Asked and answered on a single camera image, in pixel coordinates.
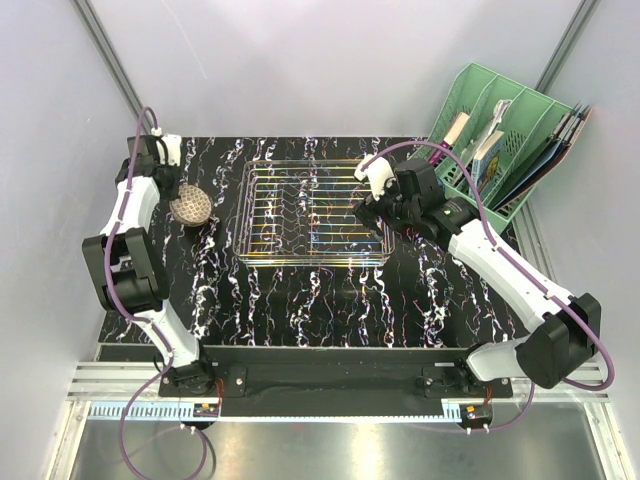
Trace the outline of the red patterned ceramic bowl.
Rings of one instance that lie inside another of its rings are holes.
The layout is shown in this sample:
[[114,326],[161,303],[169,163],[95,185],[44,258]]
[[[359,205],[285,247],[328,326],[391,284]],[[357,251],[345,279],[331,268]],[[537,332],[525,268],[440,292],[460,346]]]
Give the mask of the red patterned ceramic bowl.
[[191,184],[181,184],[176,199],[169,201],[173,218],[188,227],[206,224],[213,210],[209,195],[201,188]]

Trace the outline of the metal wire dish rack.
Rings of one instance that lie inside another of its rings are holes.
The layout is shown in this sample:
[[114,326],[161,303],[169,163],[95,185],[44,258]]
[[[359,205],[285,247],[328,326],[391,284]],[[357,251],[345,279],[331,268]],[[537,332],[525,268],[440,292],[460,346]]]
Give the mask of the metal wire dish rack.
[[245,164],[233,252],[254,267],[380,267],[395,250],[382,222],[376,237],[354,216],[369,193],[358,159],[254,160]]

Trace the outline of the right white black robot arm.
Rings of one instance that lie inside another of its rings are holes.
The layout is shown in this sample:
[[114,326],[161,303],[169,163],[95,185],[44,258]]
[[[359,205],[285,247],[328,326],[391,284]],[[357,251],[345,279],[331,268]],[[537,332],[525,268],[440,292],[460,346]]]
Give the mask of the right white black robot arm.
[[471,348],[454,384],[476,396],[490,381],[527,378],[552,389],[599,350],[601,305],[590,294],[575,296],[525,261],[463,197],[446,198],[434,168],[420,160],[391,167],[384,158],[362,160],[354,172],[370,192],[354,208],[373,234],[388,228],[419,234],[471,268],[503,299],[524,325],[524,337]]

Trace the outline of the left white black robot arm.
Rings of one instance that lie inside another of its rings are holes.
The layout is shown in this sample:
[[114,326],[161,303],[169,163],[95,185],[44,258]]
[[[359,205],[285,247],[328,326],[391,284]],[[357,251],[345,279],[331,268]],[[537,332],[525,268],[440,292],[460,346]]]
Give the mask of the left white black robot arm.
[[115,206],[101,232],[84,239],[82,253],[104,310],[137,325],[156,346],[163,382],[183,395],[203,396],[214,388],[216,372],[169,301],[169,275],[148,234],[161,202],[185,227],[203,226],[212,217],[210,197],[181,180],[181,144],[180,136],[158,128],[129,138],[130,156],[115,179]]

